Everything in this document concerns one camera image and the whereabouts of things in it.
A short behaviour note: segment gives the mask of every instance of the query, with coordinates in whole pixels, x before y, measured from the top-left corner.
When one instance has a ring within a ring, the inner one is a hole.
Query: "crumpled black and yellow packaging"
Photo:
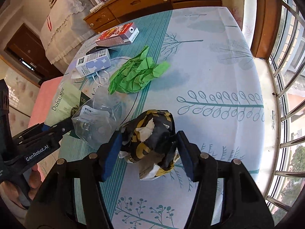
[[[180,158],[173,116],[167,110],[148,110],[121,127],[119,153],[129,163],[138,163],[141,180],[154,180],[169,173]]]

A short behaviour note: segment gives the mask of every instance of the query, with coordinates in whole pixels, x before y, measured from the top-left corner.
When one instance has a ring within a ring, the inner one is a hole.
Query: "white lace cloth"
[[[51,64],[94,34],[83,20],[92,7],[89,0],[57,0],[40,32]]]

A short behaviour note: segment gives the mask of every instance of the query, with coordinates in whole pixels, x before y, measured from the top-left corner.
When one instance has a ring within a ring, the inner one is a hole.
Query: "purple and white box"
[[[82,77],[111,66],[108,49],[91,53],[77,60],[76,69]]]

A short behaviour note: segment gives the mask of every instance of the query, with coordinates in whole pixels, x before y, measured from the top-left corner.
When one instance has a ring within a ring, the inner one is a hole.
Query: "wooden door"
[[[17,30],[6,47],[30,64],[44,80],[63,75],[48,61],[41,40],[25,24]]]

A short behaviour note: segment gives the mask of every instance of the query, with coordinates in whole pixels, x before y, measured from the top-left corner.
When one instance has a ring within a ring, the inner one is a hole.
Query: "pink surface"
[[[32,111],[32,115],[28,127],[45,122],[45,119],[48,116],[52,104],[53,97],[56,93],[56,90],[62,78],[63,77],[57,77],[52,80],[45,81],[41,85],[36,102],[34,104],[34,108]],[[44,181],[45,177],[43,176],[39,166],[38,166],[38,171],[40,172],[41,180]]]

